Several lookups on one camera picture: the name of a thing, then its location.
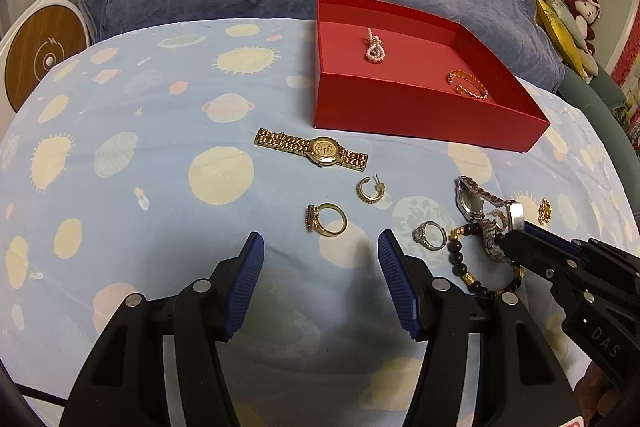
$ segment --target sofa armrest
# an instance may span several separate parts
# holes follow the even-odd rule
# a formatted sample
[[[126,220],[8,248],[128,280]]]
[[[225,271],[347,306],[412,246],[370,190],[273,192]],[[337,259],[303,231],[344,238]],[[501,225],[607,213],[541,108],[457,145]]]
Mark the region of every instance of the sofa armrest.
[[[640,213],[640,161],[609,107],[583,79],[567,73],[558,93],[580,109],[607,150],[634,214]]]
[[[593,89],[596,94],[602,99],[610,111],[624,107],[626,103],[625,94],[622,89],[616,84],[609,76],[609,73],[598,64],[600,73],[598,76],[594,76],[589,84],[589,87]]]

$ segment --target metal screw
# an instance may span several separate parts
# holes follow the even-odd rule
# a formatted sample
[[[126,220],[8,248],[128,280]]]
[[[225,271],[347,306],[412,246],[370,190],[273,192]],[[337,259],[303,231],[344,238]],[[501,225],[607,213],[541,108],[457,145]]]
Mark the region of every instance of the metal screw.
[[[140,302],[142,302],[142,297],[138,293],[132,293],[124,300],[124,303],[129,308],[135,308],[138,304],[140,304]]]
[[[434,290],[437,290],[439,292],[446,292],[449,288],[451,288],[449,281],[443,279],[442,277],[436,277],[436,279],[431,281],[431,286],[433,286]]]
[[[209,279],[200,279],[193,283],[193,291],[198,293],[204,293],[211,288]]]
[[[518,296],[515,293],[505,292],[502,294],[502,300],[509,306],[518,304]]]

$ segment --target round wooden lid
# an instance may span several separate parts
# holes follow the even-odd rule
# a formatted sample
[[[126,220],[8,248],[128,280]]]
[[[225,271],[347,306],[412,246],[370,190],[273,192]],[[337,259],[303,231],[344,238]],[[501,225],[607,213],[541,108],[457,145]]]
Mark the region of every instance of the round wooden lid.
[[[20,26],[9,48],[4,86],[15,112],[56,64],[86,48],[78,16],[65,6],[36,10]]]

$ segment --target red box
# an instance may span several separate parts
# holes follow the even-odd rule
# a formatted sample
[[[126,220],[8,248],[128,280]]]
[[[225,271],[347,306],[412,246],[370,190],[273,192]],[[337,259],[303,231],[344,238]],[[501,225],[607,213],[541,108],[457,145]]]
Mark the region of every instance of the red box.
[[[522,84],[463,25],[376,0],[318,0],[314,127],[414,136],[527,152],[549,121]],[[383,62],[365,58],[367,28]],[[486,100],[454,91],[472,73]]]

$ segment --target red teddy bear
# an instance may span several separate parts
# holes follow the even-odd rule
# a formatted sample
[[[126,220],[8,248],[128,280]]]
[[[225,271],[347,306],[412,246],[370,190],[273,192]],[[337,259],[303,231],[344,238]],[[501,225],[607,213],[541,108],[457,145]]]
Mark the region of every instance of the red teddy bear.
[[[600,3],[598,3],[598,0],[564,0],[564,2],[569,7],[569,11],[574,17],[584,39],[593,41],[596,35],[591,25],[596,19],[600,18]],[[595,46],[590,42],[587,42],[587,48],[591,55],[596,51]]]

